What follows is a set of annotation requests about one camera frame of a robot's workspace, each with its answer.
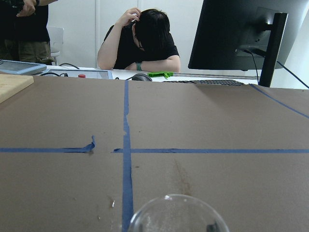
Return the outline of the clear glass cup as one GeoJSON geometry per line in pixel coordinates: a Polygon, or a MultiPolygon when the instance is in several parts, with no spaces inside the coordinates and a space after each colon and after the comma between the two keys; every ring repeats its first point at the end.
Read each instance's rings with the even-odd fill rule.
{"type": "Polygon", "coordinates": [[[228,232],[221,215],[188,195],[168,194],[150,200],[132,217],[129,232],[228,232]]]}

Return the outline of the black computer mouse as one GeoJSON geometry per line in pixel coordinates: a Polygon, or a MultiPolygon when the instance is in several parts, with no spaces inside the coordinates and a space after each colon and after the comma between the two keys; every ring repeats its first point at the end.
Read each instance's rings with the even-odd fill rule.
{"type": "Polygon", "coordinates": [[[152,81],[152,78],[144,73],[137,73],[131,77],[134,81],[152,81]]]}

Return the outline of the green plastic clamp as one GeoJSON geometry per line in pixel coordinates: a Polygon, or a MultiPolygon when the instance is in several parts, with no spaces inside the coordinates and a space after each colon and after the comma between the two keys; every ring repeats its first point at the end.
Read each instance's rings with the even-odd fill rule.
{"type": "Polygon", "coordinates": [[[149,77],[164,77],[165,79],[168,79],[169,77],[173,76],[173,72],[168,71],[160,71],[160,72],[149,72],[147,73],[149,77]]]}

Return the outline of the black keyboard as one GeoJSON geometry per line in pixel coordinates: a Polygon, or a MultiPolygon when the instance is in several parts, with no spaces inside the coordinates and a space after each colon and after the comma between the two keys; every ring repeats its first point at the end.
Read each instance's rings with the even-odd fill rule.
{"type": "Polygon", "coordinates": [[[241,86],[242,82],[236,80],[181,80],[181,81],[169,81],[169,83],[182,83],[182,84],[205,84],[205,85],[225,85],[225,86],[241,86]]]}

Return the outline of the seated person in black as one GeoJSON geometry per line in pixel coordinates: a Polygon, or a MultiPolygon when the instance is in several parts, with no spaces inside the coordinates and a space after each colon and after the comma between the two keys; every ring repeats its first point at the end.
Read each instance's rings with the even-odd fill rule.
{"type": "Polygon", "coordinates": [[[97,54],[103,70],[180,72],[181,61],[167,14],[128,9],[108,30],[97,54]]]}

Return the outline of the right teach pendant tablet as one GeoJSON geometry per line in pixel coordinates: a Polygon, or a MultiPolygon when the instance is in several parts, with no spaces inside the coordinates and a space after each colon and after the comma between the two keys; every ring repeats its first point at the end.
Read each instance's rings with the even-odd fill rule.
{"type": "Polygon", "coordinates": [[[110,79],[110,80],[113,79],[112,72],[106,70],[49,69],[41,73],[41,75],[92,78],[92,79],[110,79]]]}

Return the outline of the teach pendant tablet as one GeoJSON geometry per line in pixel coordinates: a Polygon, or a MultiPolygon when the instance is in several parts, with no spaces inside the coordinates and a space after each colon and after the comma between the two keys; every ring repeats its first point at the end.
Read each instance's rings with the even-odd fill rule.
{"type": "Polygon", "coordinates": [[[110,80],[113,79],[112,72],[106,70],[49,69],[41,73],[41,75],[92,78],[92,79],[110,79],[110,80]]]}
{"type": "Polygon", "coordinates": [[[0,71],[8,74],[33,75],[47,69],[47,65],[40,63],[0,60],[0,71]]]}

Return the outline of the black computer monitor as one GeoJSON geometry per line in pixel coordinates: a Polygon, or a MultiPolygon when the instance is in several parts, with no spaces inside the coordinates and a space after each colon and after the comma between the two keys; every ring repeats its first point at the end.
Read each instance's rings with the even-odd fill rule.
{"type": "Polygon", "coordinates": [[[269,87],[308,12],[306,0],[205,0],[188,63],[196,70],[260,70],[269,87]]]}

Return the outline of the grey office chair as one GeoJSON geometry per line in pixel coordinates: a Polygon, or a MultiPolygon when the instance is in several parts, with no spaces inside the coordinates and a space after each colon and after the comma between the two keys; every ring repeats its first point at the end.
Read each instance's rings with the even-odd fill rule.
{"type": "Polygon", "coordinates": [[[51,56],[58,65],[57,58],[62,54],[64,43],[64,29],[59,27],[47,26],[50,37],[51,56]]]}

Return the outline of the left teach pendant tablet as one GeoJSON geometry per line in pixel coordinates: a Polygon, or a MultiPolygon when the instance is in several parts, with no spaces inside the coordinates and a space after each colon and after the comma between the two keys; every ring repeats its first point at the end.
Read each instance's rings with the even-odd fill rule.
{"type": "Polygon", "coordinates": [[[0,71],[8,74],[33,75],[47,69],[47,65],[40,63],[0,60],[0,71]]]}

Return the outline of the wooden cutting board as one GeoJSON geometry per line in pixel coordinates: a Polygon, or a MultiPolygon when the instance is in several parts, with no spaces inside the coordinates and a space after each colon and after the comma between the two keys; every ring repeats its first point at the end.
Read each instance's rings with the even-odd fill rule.
{"type": "Polygon", "coordinates": [[[33,76],[28,75],[0,75],[0,103],[6,101],[16,93],[34,83],[33,76]]]}

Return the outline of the standing person in black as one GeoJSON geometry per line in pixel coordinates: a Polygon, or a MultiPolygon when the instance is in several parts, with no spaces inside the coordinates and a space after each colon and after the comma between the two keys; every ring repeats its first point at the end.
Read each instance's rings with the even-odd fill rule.
{"type": "Polygon", "coordinates": [[[53,0],[2,0],[0,2],[0,58],[51,65],[47,30],[53,0]]]}

